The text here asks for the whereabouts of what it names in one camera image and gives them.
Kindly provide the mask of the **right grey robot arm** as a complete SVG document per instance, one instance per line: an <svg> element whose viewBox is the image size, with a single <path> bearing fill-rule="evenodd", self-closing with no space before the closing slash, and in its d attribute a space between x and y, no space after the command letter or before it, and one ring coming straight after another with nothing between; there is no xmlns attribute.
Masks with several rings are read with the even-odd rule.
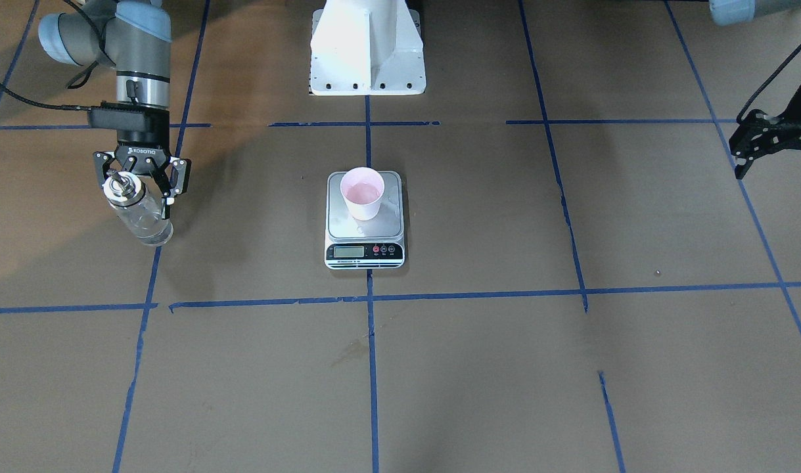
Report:
<svg viewBox="0 0 801 473"><path fill-rule="evenodd" d="M43 50L56 62L116 76L114 102L88 108L88 125L115 131L117 147L95 156L98 183L113 162L121 170L150 177L161 199L161 219L186 192L191 164L170 150L171 47L169 14L156 1L88 1L70 13L52 13L39 23Z"/></svg>

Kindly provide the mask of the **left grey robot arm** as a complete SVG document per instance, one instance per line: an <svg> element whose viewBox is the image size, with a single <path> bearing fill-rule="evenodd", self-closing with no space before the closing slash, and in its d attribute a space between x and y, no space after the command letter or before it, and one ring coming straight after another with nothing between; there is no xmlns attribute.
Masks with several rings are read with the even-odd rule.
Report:
<svg viewBox="0 0 801 473"><path fill-rule="evenodd" d="M732 25L801 8L801 1L710 1L709 7L716 24ZM764 156L782 150L801 152L801 84L780 114L768 114L763 110L750 108L754 100L785 71L800 52L801 42L749 96L737 113L735 121L738 126L729 139L729 150L737 160L734 174L738 180L744 179L752 165Z"/></svg>

